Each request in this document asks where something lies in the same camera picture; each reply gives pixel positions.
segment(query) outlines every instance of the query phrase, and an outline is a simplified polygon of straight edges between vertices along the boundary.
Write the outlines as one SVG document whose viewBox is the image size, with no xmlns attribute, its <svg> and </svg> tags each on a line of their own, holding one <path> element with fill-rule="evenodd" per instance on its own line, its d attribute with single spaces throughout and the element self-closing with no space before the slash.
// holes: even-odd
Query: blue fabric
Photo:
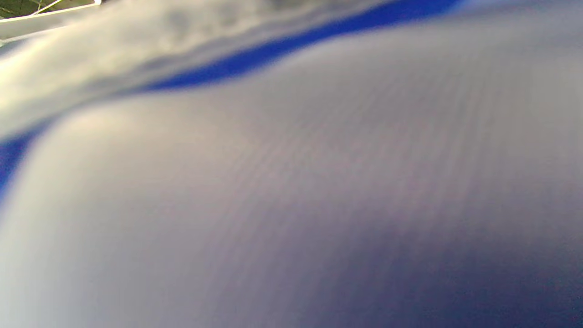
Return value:
<svg viewBox="0 0 583 328">
<path fill-rule="evenodd" d="M 286 39 L 274 40 L 258 47 L 222 58 L 208 66 L 183 72 L 170 79 L 154 83 L 140 92 L 193 87 L 245 74 L 311 44 L 327 38 L 360 30 L 391 26 L 419 20 L 451 9 L 462 0 L 400 0 L 379 5 L 350 18 L 328 23 Z M 12 173 L 17 168 L 27 147 L 44 129 L 38 128 L 19 137 L 0 143 L 0 204 L 6 194 Z"/>
<path fill-rule="evenodd" d="M 25 155 L 29 145 L 42 130 L 43 128 L 37 128 L 26 134 L 0 143 L 0 204 L 8 191 L 14 171 Z"/>
</svg>

